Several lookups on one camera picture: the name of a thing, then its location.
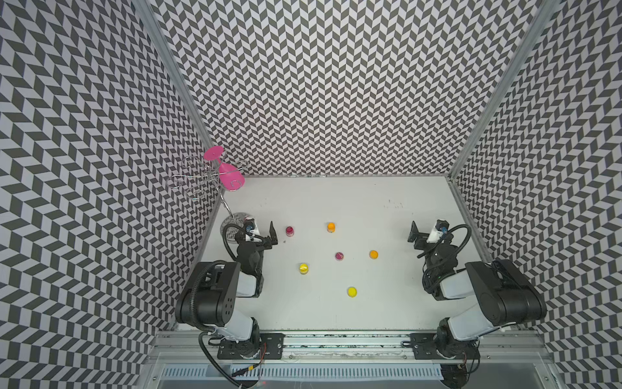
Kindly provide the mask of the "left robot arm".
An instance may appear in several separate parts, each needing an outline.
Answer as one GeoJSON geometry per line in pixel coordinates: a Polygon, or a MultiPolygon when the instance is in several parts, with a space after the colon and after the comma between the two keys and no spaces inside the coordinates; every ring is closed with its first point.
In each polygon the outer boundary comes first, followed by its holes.
{"type": "Polygon", "coordinates": [[[280,359],[284,334],[262,333],[257,319],[236,308],[238,299],[262,293],[264,252],[278,244],[275,227],[270,225],[263,237],[255,220],[248,219],[242,226],[225,225],[221,237],[232,260],[194,268],[178,298],[176,321],[218,338],[220,360],[280,359]]]}

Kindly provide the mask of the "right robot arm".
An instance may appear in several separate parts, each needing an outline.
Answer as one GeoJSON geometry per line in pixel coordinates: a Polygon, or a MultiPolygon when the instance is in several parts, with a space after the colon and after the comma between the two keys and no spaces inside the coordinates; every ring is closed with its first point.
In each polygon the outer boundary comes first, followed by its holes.
{"type": "Polygon", "coordinates": [[[474,297],[476,304],[442,319],[434,333],[413,333],[403,345],[417,360],[468,361],[479,358],[479,340],[503,327],[544,319],[544,295],[510,260],[468,262],[458,268],[458,255],[471,239],[471,227],[452,227],[437,220],[428,233],[411,223],[408,242],[424,259],[421,283],[436,301],[474,297]]]}

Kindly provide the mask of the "pink plastic wine glass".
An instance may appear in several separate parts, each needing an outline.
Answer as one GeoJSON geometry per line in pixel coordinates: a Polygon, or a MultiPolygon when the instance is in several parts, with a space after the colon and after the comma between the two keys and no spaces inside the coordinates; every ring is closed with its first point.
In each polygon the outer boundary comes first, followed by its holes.
{"type": "Polygon", "coordinates": [[[203,154],[205,161],[217,164],[216,175],[220,184],[226,191],[238,191],[246,183],[244,175],[236,166],[222,161],[225,149],[221,146],[213,146],[203,154]]]}

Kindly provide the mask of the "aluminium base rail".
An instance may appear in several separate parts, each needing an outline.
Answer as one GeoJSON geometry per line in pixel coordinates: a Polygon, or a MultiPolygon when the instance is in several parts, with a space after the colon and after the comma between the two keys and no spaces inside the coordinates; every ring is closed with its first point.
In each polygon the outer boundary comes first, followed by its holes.
{"type": "MultiPolygon", "coordinates": [[[[285,331],[282,356],[267,363],[453,363],[460,360],[417,359],[411,335],[430,331],[285,331]]],[[[552,356],[534,331],[495,332],[479,341],[480,361],[491,363],[551,364],[552,356]]]]}

